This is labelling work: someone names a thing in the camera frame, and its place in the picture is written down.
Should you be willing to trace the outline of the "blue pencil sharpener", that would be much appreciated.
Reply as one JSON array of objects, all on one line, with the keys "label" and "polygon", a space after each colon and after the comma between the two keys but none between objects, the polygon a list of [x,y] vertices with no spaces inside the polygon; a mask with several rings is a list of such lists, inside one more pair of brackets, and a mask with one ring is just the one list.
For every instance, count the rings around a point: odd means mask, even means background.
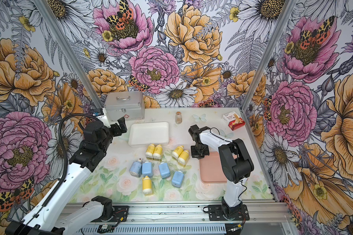
[{"label": "blue pencil sharpener", "polygon": [[132,163],[129,173],[138,178],[142,175],[142,159],[138,159]]},{"label": "blue pencil sharpener", "polygon": [[160,176],[162,179],[166,179],[171,176],[169,166],[166,162],[160,163],[158,168],[159,168],[159,173],[160,173]]},{"label": "blue pencil sharpener", "polygon": [[173,187],[181,188],[184,180],[184,173],[182,171],[176,171],[172,177],[171,184]]},{"label": "blue pencil sharpener", "polygon": [[151,162],[146,161],[142,164],[142,175],[143,177],[148,176],[149,178],[152,178],[154,173],[153,173],[153,165]]}]

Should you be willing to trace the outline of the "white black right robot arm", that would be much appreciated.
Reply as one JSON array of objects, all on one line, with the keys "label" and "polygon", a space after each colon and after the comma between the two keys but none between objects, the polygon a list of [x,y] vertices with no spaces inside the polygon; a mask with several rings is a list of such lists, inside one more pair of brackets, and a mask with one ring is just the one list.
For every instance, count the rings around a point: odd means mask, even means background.
[{"label": "white black right robot arm", "polygon": [[234,220],[242,214],[244,204],[243,193],[247,190],[245,183],[254,170],[254,164],[241,139],[231,140],[215,134],[212,128],[197,125],[188,130],[192,140],[191,156],[195,159],[204,159],[214,150],[219,156],[219,169],[227,179],[227,188],[221,199],[221,211],[225,220]]}]

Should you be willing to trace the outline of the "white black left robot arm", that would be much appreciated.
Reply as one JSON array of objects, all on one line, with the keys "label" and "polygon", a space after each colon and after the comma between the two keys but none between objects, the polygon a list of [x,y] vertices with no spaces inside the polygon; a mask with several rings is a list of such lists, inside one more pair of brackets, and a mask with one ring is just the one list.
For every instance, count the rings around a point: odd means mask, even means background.
[{"label": "white black left robot arm", "polygon": [[80,185],[97,168],[106,156],[113,138],[127,132],[124,117],[110,124],[103,118],[93,117],[93,122],[83,130],[84,139],[72,157],[65,147],[63,173],[41,202],[21,221],[11,221],[7,235],[73,235],[94,220],[109,221],[114,217],[112,200],[96,196],[85,206],[65,218],[60,218]]}]

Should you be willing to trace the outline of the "yellow pencil sharpener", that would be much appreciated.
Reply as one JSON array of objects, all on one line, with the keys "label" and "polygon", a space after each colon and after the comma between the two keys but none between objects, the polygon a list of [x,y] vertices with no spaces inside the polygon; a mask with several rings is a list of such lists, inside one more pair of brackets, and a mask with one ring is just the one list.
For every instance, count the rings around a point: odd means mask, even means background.
[{"label": "yellow pencil sharpener", "polygon": [[189,160],[189,150],[184,150],[178,157],[177,161],[181,165],[186,165]]},{"label": "yellow pencil sharpener", "polygon": [[144,195],[153,194],[152,180],[147,175],[142,180],[142,192]]},{"label": "yellow pencil sharpener", "polygon": [[178,146],[172,151],[172,157],[175,159],[178,159],[183,151],[184,151],[184,146]]},{"label": "yellow pencil sharpener", "polygon": [[163,149],[161,145],[157,145],[153,152],[153,158],[155,160],[161,160],[163,156]]},{"label": "yellow pencil sharpener", "polygon": [[146,158],[153,159],[154,150],[155,150],[155,145],[154,144],[150,144],[147,147],[147,150],[146,150],[146,153],[145,153]]}]

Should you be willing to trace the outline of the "red white small box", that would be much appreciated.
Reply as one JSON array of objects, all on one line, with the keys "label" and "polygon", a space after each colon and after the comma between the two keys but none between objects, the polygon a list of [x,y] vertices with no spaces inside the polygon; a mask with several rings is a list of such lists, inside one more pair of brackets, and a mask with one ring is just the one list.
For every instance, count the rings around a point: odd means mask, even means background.
[{"label": "red white small box", "polygon": [[224,114],[222,118],[232,131],[245,125],[245,121],[235,111]]}]

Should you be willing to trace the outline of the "pink plastic tray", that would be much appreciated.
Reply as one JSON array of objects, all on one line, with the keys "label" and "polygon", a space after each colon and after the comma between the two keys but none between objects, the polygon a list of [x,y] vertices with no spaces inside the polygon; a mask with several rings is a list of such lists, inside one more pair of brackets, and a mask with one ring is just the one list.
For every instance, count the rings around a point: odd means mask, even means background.
[{"label": "pink plastic tray", "polygon": [[218,152],[210,152],[210,155],[199,160],[201,180],[205,184],[226,183],[221,160]]}]

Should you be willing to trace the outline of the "white plastic tray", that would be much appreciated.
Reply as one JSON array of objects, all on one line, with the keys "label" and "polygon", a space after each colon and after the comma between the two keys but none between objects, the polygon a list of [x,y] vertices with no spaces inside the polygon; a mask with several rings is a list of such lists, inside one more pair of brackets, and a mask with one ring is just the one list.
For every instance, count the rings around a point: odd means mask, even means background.
[{"label": "white plastic tray", "polygon": [[128,144],[133,147],[150,144],[168,144],[170,138],[168,122],[136,123],[130,128]]}]

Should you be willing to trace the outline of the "silver metal case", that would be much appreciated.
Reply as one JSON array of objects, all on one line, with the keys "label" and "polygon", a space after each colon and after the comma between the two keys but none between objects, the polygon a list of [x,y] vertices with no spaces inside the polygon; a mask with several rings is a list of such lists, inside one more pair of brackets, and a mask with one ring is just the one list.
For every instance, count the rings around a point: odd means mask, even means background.
[{"label": "silver metal case", "polygon": [[126,120],[138,120],[145,117],[145,102],[140,91],[109,93],[104,108],[110,121],[122,117]]}]

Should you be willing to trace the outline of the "small glass bottle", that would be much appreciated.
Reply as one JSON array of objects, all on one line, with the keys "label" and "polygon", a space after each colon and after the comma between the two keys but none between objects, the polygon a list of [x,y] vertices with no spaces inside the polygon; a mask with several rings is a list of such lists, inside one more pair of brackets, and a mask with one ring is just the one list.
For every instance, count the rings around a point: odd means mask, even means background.
[{"label": "small glass bottle", "polygon": [[176,124],[181,124],[182,123],[182,114],[181,114],[181,112],[176,112],[175,122],[176,122]]}]

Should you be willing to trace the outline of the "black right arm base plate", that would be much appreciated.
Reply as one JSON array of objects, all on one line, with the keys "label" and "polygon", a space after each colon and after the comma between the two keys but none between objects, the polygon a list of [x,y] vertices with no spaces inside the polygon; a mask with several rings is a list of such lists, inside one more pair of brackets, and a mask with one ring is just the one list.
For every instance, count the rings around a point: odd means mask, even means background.
[{"label": "black right arm base plate", "polygon": [[210,221],[248,221],[249,211],[245,204],[241,203],[230,208],[224,205],[208,205],[208,216]]}]

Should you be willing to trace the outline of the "aluminium rail frame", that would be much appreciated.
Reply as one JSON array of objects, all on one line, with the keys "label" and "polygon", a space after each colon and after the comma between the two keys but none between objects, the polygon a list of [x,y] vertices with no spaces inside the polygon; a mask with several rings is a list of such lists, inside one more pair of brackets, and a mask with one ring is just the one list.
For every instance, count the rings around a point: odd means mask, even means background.
[{"label": "aluminium rail frame", "polygon": [[124,202],[129,206],[126,222],[90,222],[77,235],[297,235],[286,203],[244,200],[248,221],[210,221],[208,205],[198,202]]}]

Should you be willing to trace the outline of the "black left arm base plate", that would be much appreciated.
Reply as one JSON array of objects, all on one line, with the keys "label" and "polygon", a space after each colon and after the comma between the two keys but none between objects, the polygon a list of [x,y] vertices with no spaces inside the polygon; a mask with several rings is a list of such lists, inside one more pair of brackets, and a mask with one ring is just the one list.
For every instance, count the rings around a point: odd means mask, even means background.
[{"label": "black left arm base plate", "polygon": [[109,219],[95,219],[92,222],[104,222],[104,223],[116,223],[116,222],[126,222],[128,217],[129,206],[113,206],[113,215]]}]

